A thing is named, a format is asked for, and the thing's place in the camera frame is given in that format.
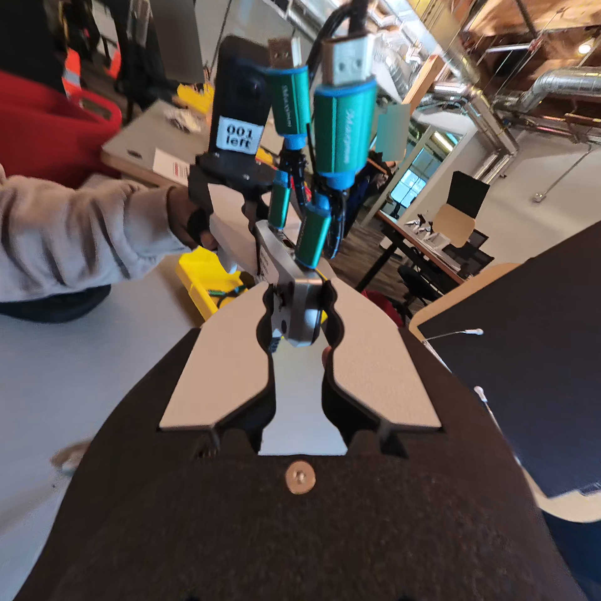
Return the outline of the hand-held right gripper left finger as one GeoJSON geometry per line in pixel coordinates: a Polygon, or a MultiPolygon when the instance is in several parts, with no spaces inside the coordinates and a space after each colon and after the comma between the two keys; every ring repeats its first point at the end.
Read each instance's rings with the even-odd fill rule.
{"type": "Polygon", "coordinates": [[[161,431],[214,430],[266,389],[269,358],[258,327],[266,282],[220,308],[200,329],[159,422],[161,431]]]}

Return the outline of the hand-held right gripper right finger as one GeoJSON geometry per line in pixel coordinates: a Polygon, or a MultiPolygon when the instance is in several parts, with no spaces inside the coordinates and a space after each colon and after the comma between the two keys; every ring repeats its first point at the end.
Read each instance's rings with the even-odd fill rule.
{"type": "Polygon", "coordinates": [[[323,293],[334,392],[374,418],[379,430],[439,430],[440,419],[395,323],[341,280],[327,280],[323,293]]]}

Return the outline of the yellow plastic bin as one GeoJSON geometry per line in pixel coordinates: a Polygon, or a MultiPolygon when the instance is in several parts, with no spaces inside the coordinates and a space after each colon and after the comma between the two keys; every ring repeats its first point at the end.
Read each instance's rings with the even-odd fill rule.
{"type": "Polygon", "coordinates": [[[204,248],[181,255],[176,274],[204,322],[255,285],[245,272],[229,274],[218,256],[204,248]]]}

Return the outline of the silver multiport hub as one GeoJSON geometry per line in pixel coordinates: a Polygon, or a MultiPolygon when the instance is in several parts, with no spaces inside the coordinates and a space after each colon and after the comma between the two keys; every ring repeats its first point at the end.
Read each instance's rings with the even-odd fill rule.
{"type": "Polygon", "coordinates": [[[312,345],[320,333],[324,277],[298,263],[293,242],[282,230],[271,229],[267,220],[255,223],[254,237],[258,280],[273,293],[272,341],[284,338],[295,347],[312,345]]]}

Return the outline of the person's left forearm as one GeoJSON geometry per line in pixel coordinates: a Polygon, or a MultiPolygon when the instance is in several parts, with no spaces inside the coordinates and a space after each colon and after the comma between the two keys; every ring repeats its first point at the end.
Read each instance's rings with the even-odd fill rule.
{"type": "Polygon", "coordinates": [[[176,186],[107,179],[71,189],[1,169],[1,302],[142,278],[193,248],[169,221],[176,186]]]}

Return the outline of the person's left hand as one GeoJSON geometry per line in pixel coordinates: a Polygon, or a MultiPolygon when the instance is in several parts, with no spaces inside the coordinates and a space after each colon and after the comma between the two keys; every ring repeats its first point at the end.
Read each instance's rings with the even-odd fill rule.
{"type": "Polygon", "coordinates": [[[169,228],[182,244],[191,250],[199,246],[209,251],[218,249],[218,242],[210,232],[209,216],[195,204],[186,186],[173,186],[167,192],[169,228]]]}

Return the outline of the red bag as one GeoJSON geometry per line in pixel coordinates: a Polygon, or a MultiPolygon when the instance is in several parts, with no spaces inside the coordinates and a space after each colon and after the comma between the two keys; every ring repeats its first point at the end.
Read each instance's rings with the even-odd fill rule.
{"type": "Polygon", "coordinates": [[[386,297],[383,293],[376,290],[364,290],[362,296],[366,297],[379,309],[381,309],[386,315],[395,323],[400,329],[404,327],[404,316],[402,312],[399,312],[392,300],[386,297]]]}

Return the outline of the black office chair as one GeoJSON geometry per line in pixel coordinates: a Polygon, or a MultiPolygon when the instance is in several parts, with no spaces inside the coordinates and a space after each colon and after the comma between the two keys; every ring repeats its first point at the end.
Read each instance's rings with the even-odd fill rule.
{"type": "Polygon", "coordinates": [[[408,290],[403,296],[404,305],[407,308],[415,301],[420,301],[423,305],[427,305],[443,296],[415,269],[402,265],[398,268],[397,272],[408,290]]]}

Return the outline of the white printed sheet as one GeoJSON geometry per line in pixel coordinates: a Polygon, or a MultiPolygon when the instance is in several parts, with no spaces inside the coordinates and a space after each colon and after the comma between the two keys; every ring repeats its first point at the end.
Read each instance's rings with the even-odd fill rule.
{"type": "Polygon", "coordinates": [[[155,148],[153,172],[172,182],[186,185],[190,172],[190,164],[160,148],[155,148]]]}

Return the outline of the long wooden table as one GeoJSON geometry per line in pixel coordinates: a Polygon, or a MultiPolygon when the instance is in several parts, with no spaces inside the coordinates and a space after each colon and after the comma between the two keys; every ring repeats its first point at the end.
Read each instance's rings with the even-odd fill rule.
{"type": "Polygon", "coordinates": [[[483,252],[481,245],[487,240],[475,230],[461,247],[451,244],[446,237],[427,230],[429,223],[398,223],[383,211],[376,221],[384,234],[380,242],[381,256],[374,265],[380,269],[392,256],[406,260],[406,267],[420,275],[429,286],[444,294],[488,268],[493,257],[483,252]]]}

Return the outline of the black panel with tan border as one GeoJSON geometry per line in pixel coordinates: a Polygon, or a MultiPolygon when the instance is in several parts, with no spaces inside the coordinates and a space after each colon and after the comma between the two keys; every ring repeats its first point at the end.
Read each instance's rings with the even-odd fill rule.
{"type": "Polygon", "coordinates": [[[490,267],[410,331],[484,402],[546,513],[600,521],[600,222],[490,267]]]}

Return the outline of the small black and tan panel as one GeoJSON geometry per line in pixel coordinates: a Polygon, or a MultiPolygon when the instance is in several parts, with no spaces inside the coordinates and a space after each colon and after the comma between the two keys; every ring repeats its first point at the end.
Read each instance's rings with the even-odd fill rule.
{"type": "Polygon", "coordinates": [[[490,186],[461,171],[454,171],[447,202],[433,219],[433,231],[450,244],[462,247],[475,230],[475,221],[490,186]]]}

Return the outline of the silver round duct pipes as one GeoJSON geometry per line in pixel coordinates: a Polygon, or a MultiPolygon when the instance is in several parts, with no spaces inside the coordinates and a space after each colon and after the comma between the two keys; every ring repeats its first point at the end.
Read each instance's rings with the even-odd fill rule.
{"type": "Polygon", "coordinates": [[[483,92],[472,84],[461,82],[438,82],[430,90],[443,101],[459,104],[491,146],[492,154],[477,170],[474,178],[484,184],[492,184],[495,178],[503,176],[515,160],[519,146],[496,116],[483,92]]]}

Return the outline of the silver ventilation duct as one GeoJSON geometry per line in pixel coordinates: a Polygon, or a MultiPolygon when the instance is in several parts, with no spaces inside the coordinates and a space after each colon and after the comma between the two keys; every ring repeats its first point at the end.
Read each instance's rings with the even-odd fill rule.
{"type": "Polygon", "coordinates": [[[600,67],[579,66],[547,71],[524,92],[498,94],[493,106],[498,110],[527,114],[549,95],[599,99],[600,67]]]}

